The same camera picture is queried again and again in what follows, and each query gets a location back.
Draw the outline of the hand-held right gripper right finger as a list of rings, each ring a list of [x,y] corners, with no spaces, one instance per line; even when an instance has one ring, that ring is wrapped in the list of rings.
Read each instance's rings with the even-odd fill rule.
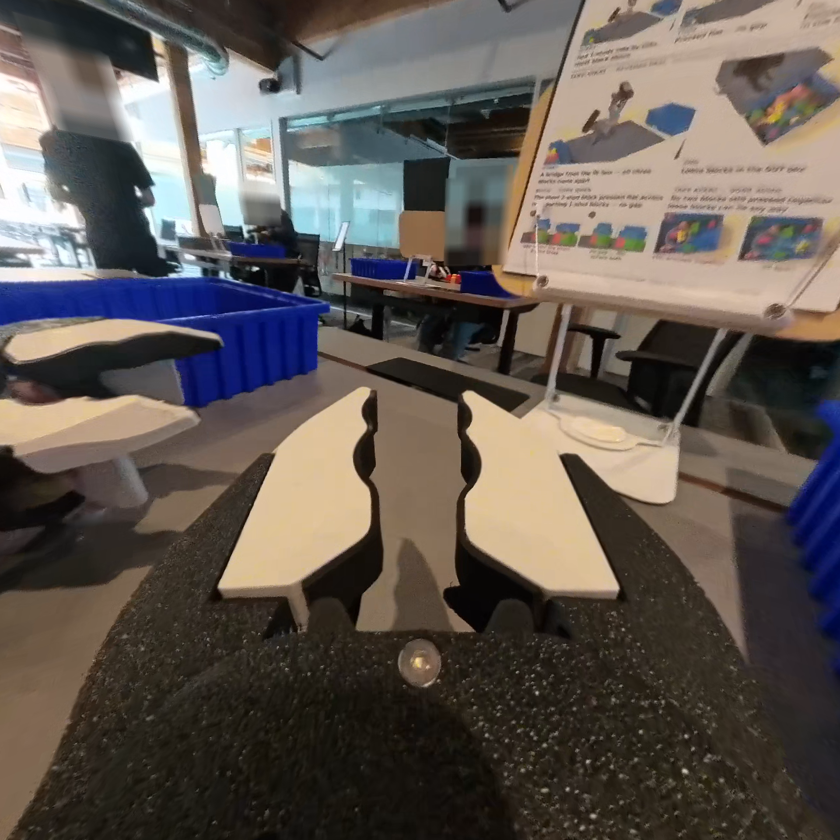
[[[616,573],[548,440],[474,391],[458,397],[457,425],[457,534],[468,556],[544,599],[616,600]]]

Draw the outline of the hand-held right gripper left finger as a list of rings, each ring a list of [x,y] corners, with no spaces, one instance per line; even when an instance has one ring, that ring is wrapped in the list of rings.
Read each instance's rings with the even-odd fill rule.
[[[383,569],[378,421],[376,390],[359,387],[275,448],[217,580],[220,600],[279,602],[300,628],[326,602],[357,626]]]

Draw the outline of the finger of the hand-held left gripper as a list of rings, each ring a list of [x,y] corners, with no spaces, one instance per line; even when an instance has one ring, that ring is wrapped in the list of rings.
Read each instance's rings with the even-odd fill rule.
[[[69,474],[100,508],[134,509],[149,498],[133,455],[200,423],[190,408],[139,395],[1,403],[2,450],[42,475]]]
[[[224,347],[215,332],[136,319],[45,319],[2,327],[2,393],[12,380],[63,397],[145,396],[184,404],[176,362]]]

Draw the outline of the white board document stand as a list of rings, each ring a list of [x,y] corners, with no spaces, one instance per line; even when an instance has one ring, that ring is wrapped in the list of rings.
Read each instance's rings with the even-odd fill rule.
[[[229,255],[226,230],[216,204],[198,204],[198,215],[205,238],[214,253]]]

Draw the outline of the wooden office desk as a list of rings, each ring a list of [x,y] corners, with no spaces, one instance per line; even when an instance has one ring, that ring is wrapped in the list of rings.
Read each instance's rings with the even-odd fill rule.
[[[232,255],[224,250],[205,248],[176,248],[172,251],[185,266],[198,268],[206,277],[226,277],[274,291],[293,293],[300,290],[305,296],[319,297],[318,283],[307,284],[313,278],[314,267],[300,257],[265,257],[262,255]]]
[[[372,302],[371,331],[377,340],[384,338],[385,308],[444,307],[457,314],[487,315],[489,310],[506,312],[507,325],[501,331],[501,345],[497,373],[509,375],[520,316],[537,308],[539,302],[528,297],[489,297],[464,293],[455,286],[414,280],[378,280],[335,272],[331,279],[343,287],[343,298],[348,299],[347,287],[362,287],[374,295]]]

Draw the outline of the black office chair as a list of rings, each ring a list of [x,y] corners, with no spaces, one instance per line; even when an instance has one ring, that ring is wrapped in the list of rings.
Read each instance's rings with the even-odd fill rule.
[[[570,331],[592,341],[591,371],[559,372],[558,391],[662,419],[676,417],[717,335],[711,328],[656,321],[637,349],[616,354],[630,364],[626,385],[620,386],[598,377],[606,342],[618,340],[620,334],[581,324],[572,324]]]
[[[321,238],[318,234],[297,233],[299,250],[299,279],[303,294],[308,298],[320,298],[322,285],[319,274]]]

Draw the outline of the tan board document stand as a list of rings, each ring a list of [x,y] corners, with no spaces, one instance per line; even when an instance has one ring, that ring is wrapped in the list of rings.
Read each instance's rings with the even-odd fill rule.
[[[399,250],[409,262],[419,261],[424,267],[416,271],[422,282],[430,279],[432,266],[445,262],[445,212],[402,211],[398,219]]]

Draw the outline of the black ceiling fixture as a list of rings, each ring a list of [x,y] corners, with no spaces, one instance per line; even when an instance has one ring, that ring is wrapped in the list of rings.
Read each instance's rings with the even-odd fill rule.
[[[298,54],[284,58],[273,73],[258,83],[259,93],[264,96],[292,93],[301,95],[301,59]]]

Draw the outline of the silver ventilation duct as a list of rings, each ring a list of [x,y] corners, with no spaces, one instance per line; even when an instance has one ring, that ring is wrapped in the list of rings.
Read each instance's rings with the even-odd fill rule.
[[[212,36],[188,24],[158,2],[145,1],[81,1],[82,5],[136,25],[168,45],[178,46],[200,57],[214,77],[228,73],[230,55]]]

